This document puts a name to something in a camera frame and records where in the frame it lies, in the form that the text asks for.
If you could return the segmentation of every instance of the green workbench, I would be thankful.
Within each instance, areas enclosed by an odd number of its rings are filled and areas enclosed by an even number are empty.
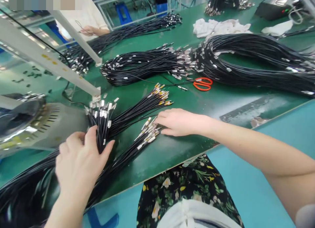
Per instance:
[[[103,60],[106,61],[115,57],[117,54],[156,48],[164,43],[174,42],[174,48],[183,47],[185,45],[196,47],[203,39],[198,39],[193,34],[193,24],[197,19],[204,18],[208,20],[210,18],[203,13],[205,5],[206,4],[202,4],[181,11],[180,14],[183,18],[183,24],[178,25],[171,31],[122,41],[103,56]],[[211,18],[218,21],[239,19],[241,24],[251,23],[252,26],[250,30],[255,33],[260,32],[264,27],[273,26],[280,22],[279,20],[267,22],[254,17],[255,10],[255,6],[244,11],[228,10],[220,16]],[[283,39],[282,42],[295,50],[302,50],[310,43],[310,38],[307,37],[309,36],[303,36],[303,38],[301,36],[289,37]],[[256,65],[256,63],[249,63],[247,60],[234,58],[234,61],[240,65]],[[178,82],[178,80],[169,75],[166,76],[173,82]],[[116,97],[120,98],[115,109],[116,114],[137,103],[154,88],[153,83],[145,81],[140,81],[128,86],[113,87],[99,74],[99,68],[91,68],[85,79],[96,87],[100,86],[102,93],[108,94],[106,100],[113,100]],[[170,84],[161,76],[155,76],[148,80],[151,82]],[[169,100],[174,101],[174,104],[164,108],[164,110],[167,108],[183,108],[194,113],[208,115],[247,128],[251,128],[250,121],[253,117],[261,116],[262,118],[272,119],[309,100],[309,98],[304,96],[276,90],[237,88],[218,83],[214,83],[211,90],[208,92],[198,91],[192,84],[185,85],[185,87],[188,91],[183,91],[174,86],[166,87],[166,90],[170,91]],[[64,103],[64,100],[60,98],[61,89],[60,91],[54,92],[55,94],[48,99]],[[73,101],[88,103],[90,100],[91,98],[87,93],[75,88]],[[116,138],[115,148],[110,158],[111,160],[133,142],[138,136],[144,122],[145,120],[132,125]],[[152,178],[187,159],[200,155],[206,150],[211,149],[214,145],[216,145],[216,142],[213,140],[196,135],[177,138],[159,135],[132,163],[121,171],[113,183],[109,184],[107,188],[104,188],[102,200]],[[27,152],[21,152],[21,155],[16,154],[3,160],[0,164],[0,186],[12,178],[14,174],[25,169],[27,164],[30,165],[47,154],[47,152],[41,154],[29,152],[27,156],[25,155],[26,153]],[[20,160],[24,160],[22,166],[20,166]],[[53,204],[54,199],[58,195],[56,185],[57,182],[54,181],[50,187],[50,205]]]

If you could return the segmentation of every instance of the white rag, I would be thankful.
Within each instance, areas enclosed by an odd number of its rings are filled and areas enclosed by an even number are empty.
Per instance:
[[[193,26],[194,34],[196,34],[198,38],[206,37],[206,40],[220,34],[252,33],[249,31],[250,24],[241,25],[238,19],[228,19],[223,22],[218,22],[213,19],[209,19],[208,22],[205,22],[204,19],[198,19]]]
[[[271,36],[281,36],[286,31],[289,31],[293,26],[292,20],[277,24],[273,27],[266,27],[262,30],[263,34],[271,35]]]

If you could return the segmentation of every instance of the person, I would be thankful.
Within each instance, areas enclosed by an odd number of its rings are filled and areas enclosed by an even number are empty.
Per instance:
[[[263,172],[296,227],[315,227],[315,161],[312,158],[262,133],[183,109],[160,112],[156,123],[166,127],[161,131],[165,135],[198,134],[225,145]],[[88,198],[114,144],[109,142],[99,155],[96,127],[89,129],[84,145],[80,140],[83,135],[74,133],[60,145],[56,175],[61,192],[45,228],[81,226]],[[222,176],[203,155],[144,183],[137,227],[239,228],[244,224]]]
[[[81,0],[81,10],[60,10],[69,23],[78,31],[85,41],[90,41],[98,36],[109,33],[106,22],[99,9],[92,0]],[[67,41],[72,37],[66,29],[56,20],[59,33]]]

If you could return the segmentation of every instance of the hand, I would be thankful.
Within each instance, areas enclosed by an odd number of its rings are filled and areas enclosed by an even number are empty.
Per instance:
[[[60,184],[60,194],[89,197],[97,178],[101,174],[114,145],[110,141],[102,154],[96,145],[97,126],[85,134],[75,132],[59,146],[56,158],[56,175]],[[85,144],[81,138],[85,135]]]
[[[162,134],[172,136],[185,136],[200,134],[201,126],[209,117],[197,115],[183,109],[170,109],[161,111],[155,122],[168,127],[161,131]]]
[[[82,33],[85,36],[93,36],[95,35],[95,29],[96,28],[87,25],[83,29],[81,29],[80,33]]]

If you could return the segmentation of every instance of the white shirt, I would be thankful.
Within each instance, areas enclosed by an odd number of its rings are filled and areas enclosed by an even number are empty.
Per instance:
[[[196,220],[210,221],[217,226],[205,226]],[[183,199],[172,206],[160,220],[158,228],[241,228],[219,209],[193,199]]]
[[[80,31],[85,26],[89,25],[99,29],[107,29],[108,27],[103,19],[103,16],[99,9],[96,7],[92,0],[81,0],[82,9],[81,10],[61,10],[62,15],[69,21],[69,23],[74,27],[76,31]],[[65,30],[64,27],[56,20],[57,27],[61,34],[67,39],[72,37]],[[85,36],[80,34],[85,41],[90,41],[96,36]]]

